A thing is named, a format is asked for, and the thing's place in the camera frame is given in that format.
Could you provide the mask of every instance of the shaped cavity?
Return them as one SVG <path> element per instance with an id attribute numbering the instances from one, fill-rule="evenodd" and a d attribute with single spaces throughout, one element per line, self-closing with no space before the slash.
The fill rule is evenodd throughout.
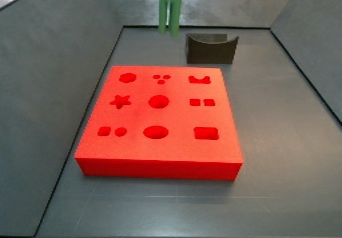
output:
<path id="1" fill-rule="evenodd" d="M 169 130 L 164 126 L 150 126 L 145 129 L 145 136 L 152 139 L 162 139 L 169 135 Z"/>
<path id="2" fill-rule="evenodd" d="M 216 106 L 216 100 L 214 99 L 205 99 L 205 106 Z"/>
<path id="3" fill-rule="evenodd" d="M 192 98 L 189 103 L 192 106 L 201 106 L 201 99 Z"/>
<path id="4" fill-rule="evenodd" d="M 165 108 L 170 103 L 169 97 L 164 96 L 164 95 L 157 95 L 154 97 L 152 97 L 152 99 L 149 100 L 149 104 L 153 108 Z"/>
<path id="5" fill-rule="evenodd" d="M 111 134 L 111 127 L 101 127 L 98 131 L 98 136 L 109 136 Z"/>
<path id="6" fill-rule="evenodd" d="M 194 128 L 196 139 L 218 140 L 220 132 L 216 127 L 196 127 Z"/>
<path id="7" fill-rule="evenodd" d="M 123 83 L 130 83 L 137 80 L 137 75 L 134 73 L 126 73 L 121 75 L 119 81 Z"/>
<path id="8" fill-rule="evenodd" d="M 190 83 L 198 83 L 198 84 L 210 84 L 210 76 L 205 76 L 204 78 L 197 78 L 196 76 L 189 76 L 189 82 Z"/>
<path id="9" fill-rule="evenodd" d="M 122 109 L 123 106 L 131 105 L 133 103 L 130 101 L 130 95 L 129 96 L 117 95 L 115 100 L 111 101 L 110 104 L 115 105 L 118 109 Z"/>
<path id="10" fill-rule="evenodd" d="M 121 128 L 118 128 L 118 129 L 115 130 L 115 135 L 117 135 L 118 137 L 125 136 L 126 133 L 127 133 L 127 129 L 126 129 L 125 127 L 121 127 Z"/>

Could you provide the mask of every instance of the star-shaped hole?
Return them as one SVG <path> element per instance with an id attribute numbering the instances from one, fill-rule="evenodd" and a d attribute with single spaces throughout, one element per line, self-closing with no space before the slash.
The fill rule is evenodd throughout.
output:
<path id="1" fill-rule="evenodd" d="M 115 96 L 115 100 L 110 104 L 111 105 L 117 105 L 117 108 L 122 109 L 123 106 L 131 105 L 130 96 L 122 97 L 121 95 L 117 95 Z"/>

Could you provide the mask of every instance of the circular hole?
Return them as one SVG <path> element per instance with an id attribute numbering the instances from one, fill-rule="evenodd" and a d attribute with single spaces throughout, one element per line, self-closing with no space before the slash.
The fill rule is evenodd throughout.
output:
<path id="1" fill-rule="evenodd" d="M 133 73 L 126 73 L 121 75 L 119 81 L 123 83 L 130 83 L 137 80 L 137 75 Z"/>
<path id="2" fill-rule="evenodd" d="M 169 130 L 164 126 L 150 126 L 145 129 L 145 136 L 152 139 L 162 139 L 169 135 Z"/>
<path id="3" fill-rule="evenodd" d="M 125 127 L 121 127 L 121 128 L 118 128 L 118 129 L 115 130 L 115 135 L 117 135 L 118 137 L 125 136 L 126 133 L 127 133 L 127 129 L 126 129 Z"/>
<path id="4" fill-rule="evenodd" d="M 157 95 L 150 98 L 149 104 L 153 108 L 165 108 L 170 103 L 169 97 Z"/>

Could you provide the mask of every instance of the gray wall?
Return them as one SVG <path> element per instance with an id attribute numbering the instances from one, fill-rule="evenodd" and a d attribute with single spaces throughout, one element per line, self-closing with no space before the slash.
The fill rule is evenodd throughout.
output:
<path id="1" fill-rule="evenodd" d="M 157 25 L 160 0 L 113 0 L 125 25 Z M 289 0 L 184 0 L 181 25 L 270 27 Z"/>
<path id="2" fill-rule="evenodd" d="M 342 121 L 342 0 L 293 0 L 272 30 Z"/>
<path id="3" fill-rule="evenodd" d="M 122 25 L 109 0 L 0 12 L 0 236 L 35 234 Z"/>

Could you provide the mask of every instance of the red block side face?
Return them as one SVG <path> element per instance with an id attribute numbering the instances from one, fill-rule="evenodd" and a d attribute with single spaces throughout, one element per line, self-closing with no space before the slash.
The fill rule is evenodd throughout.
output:
<path id="1" fill-rule="evenodd" d="M 114 67 L 75 159 L 86 175 L 234 180 L 244 157 L 221 70 Z"/>

